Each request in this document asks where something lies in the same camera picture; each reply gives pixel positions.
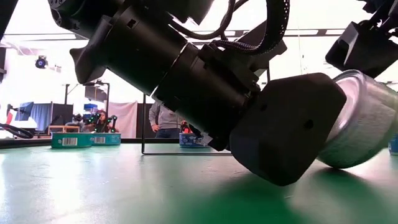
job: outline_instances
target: coiled cable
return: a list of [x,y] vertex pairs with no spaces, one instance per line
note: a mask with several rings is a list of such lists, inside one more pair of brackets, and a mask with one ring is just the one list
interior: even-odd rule
[[23,139],[32,139],[34,135],[30,133],[29,131],[26,131],[25,129],[22,128],[17,128],[15,126],[9,125],[9,124],[1,124],[0,123],[0,128],[3,128],[4,130],[8,131],[9,133],[23,138]]
[[221,34],[224,33],[224,31],[228,28],[229,24],[231,23],[232,20],[232,15],[234,12],[234,7],[235,7],[235,0],[228,0],[228,9],[227,12],[224,16],[224,19],[221,22],[220,27],[210,33],[210,34],[197,34],[194,33],[190,30],[188,30],[187,28],[181,26],[180,24],[176,23],[175,21],[170,21],[170,25],[177,31],[179,31],[182,34],[185,34],[193,39],[197,39],[197,40],[210,40],[213,38],[216,38],[218,36],[220,36]]
[[212,44],[224,49],[234,50],[246,55],[268,53],[278,46],[287,28],[290,12],[290,0],[267,0],[267,24],[264,38],[258,46],[242,42],[214,40]]
[[[238,10],[241,6],[243,6],[244,3],[248,2],[248,1],[249,1],[249,0],[240,0],[240,1],[238,1],[238,2],[235,4],[234,12],[235,12],[236,10]],[[223,20],[221,21],[221,24],[224,22],[225,19],[226,19],[226,15],[224,16]],[[228,39],[226,38],[224,32],[223,32],[220,36],[221,36],[221,40],[228,40]]]

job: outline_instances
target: green tabletop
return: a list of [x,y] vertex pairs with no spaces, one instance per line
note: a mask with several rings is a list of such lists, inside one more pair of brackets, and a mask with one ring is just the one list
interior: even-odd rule
[[316,161],[288,187],[232,156],[141,156],[138,144],[0,151],[0,223],[396,224],[397,208],[398,157],[387,150],[346,171]]

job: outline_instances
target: metal frame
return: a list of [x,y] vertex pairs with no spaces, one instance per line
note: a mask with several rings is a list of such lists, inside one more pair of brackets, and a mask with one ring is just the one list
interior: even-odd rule
[[145,152],[145,125],[146,125],[146,104],[147,96],[143,94],[142,101],[142,135],[141,135],[141,154],[145,156],[231,156],[231,153],[220,153],[220,152]]
[[[106,90],[106,109],[105,109],[105,111],[106,112],[108,112],[108,110],[109,110],[109,92],[110,92],[110,88],[111,88],[111,84],[109,84],[109,83],[96,83],[96,84],[98,84],[98,85],[107,85],[108,86],[108,89]],[[68,104],[68,95],[69,95],[69,93],[70,92],[68,92],[68,88],[69,88],[69,86],[70,86],[70,84],[66,84],[65,85],[65,99],[64,99],[64,105],[67,105]]]

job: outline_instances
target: box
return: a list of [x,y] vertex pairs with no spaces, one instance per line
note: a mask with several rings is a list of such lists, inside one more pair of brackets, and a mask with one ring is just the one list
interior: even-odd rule
[[94,133],[93,146],[118,146],[121,144],[121,133]]
[[203,138],[198,138],[192,133],[180,133],[180,147],[203,148],[209,147],[203,142]]
[[398,134],[395,134],[388,144],[388,149],[392,156],[398,156]]
[[93,141],[91,133],[52,133],[51,147],[54,149],[91,147]]
[[93,103],[87,103],[84,105],[85,111],[96,111],[97,109],[98,109],[98,106]]

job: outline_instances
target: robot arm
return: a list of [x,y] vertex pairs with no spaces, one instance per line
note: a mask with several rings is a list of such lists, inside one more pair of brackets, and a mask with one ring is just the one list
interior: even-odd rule
[[110,122],[112,122],[112,126],[111,126],[111,128],[110,128],[111,133],[119,132],[118,129],[116,128],[116,120],[117,120],[117,119],[118,119],[118,117],[115,116],[115,115],[112,115],[110,118],[108,118],[108,124],[109,124]]
[[[246,1],[229,0],[221,27],[228,26],[231,12]],[[289,0],[267,0],[267,21],[236,42],[214,40],[202,49],[187,42],[180,32],[197,39],[222,36],[221,28],[198,35],[173,21],[191,18],[199,24],[212,2],[49,0],[60,27],[90,40],[70,51],[80,83],[109,69],[184,117],[211,147],[230,150],[242,165],[273,184],[291,184],[324,146],[346,96],[322,73],[273,80],[263,90],[256,84],[256,74],[286,51],[282,38]],[[181,92],[180,86],[190,91]]]

